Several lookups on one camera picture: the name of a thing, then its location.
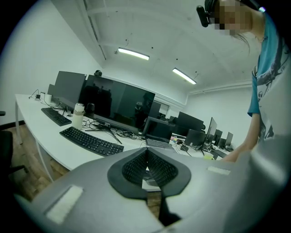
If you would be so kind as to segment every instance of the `keyboard keys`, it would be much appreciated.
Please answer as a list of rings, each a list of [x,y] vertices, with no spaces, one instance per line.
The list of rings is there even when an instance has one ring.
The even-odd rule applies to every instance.
[[[123,146],[118,146],[110,142],[93,137],[85,132],[70,127],[60,132],[62,136],[71,142],[82,146],[84,149],[102,156],[109,156],[123,151]]]
[[[61,114],[59,114],[56,110],[51,107],[42,108],[41,109],[44,114],[46,114],[53,122],[55,122],[59,126],[64,126],[71,124],[72,121],[65,118]]]

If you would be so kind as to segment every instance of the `vr headset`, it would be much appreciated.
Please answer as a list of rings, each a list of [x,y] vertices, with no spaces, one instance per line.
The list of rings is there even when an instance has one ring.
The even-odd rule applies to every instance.
[[[212,4],[210,5],[208,11],[205,11],[204,7],[201,5],[196,7],[197,13],[199,15],[203,27],[208,27],[209,24],[213,24],[213,22],[211,22],[210,19],[214,18],[214,6],[216,2],[217,0],[212,1]],[[240,2],[248,7],[251,7],[254,10],[259,10],[260,8],[260,6],[253,0],[240,0]]]

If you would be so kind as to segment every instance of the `white wall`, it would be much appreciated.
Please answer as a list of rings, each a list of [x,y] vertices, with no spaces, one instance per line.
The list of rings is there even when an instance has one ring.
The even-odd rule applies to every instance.
[[[206,131],[213,117],[217,129],[223,131],[222,138],[231,132],[234,135],[232,143],[237,147],[244,141],[251,123],[247,115],[251,91],[251,88],[241,88],[189,96],[183,112],[203,120]]]
[[[0,60],[0,125],[15,121],[15,94],[47,92],[59,71],[93,74],[101,69],[51,1],[26,13]]]
[[[166,114],[166,119],[169,119],[170,117],[178,117],[179,112],[181,112],[181,111],[184,112],[184,110],[182,108],[170,106],[168,109],[168,112]]]

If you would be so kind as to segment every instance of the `fluorescent light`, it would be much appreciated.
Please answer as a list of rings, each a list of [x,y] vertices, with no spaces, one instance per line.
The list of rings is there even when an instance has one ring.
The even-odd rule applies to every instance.
[[[142,59],[145,59],[145,60],[149,60],[149,56],[147,55],[144,55],[144,54],[141,54],[141,53],[137,53],[137,52],[134,52],[132,50],[128,50],[128,49],[123,49],[123,48],[118,48],[118,51],[120,53],[126,53],[126,54],[130,54],[130,55],[133,55],[133,56],[137,56],[139,58],[142,58]]]
[[[192,80],[189,76],[187,76],[186,74],[182,73],[180,70],[178,70],[177,68],[173,69],[173,72],[176,73],[177,75],[180,75],[182,78],[185,78],[188,82],[192,83],[192,84],[196,84],[196,82],[194,80]]]
[[[265,12],[266,10],[265,10],[264,7],[260,7],[260,8],[259,8],[259,11],[260,11],[260,12]]]

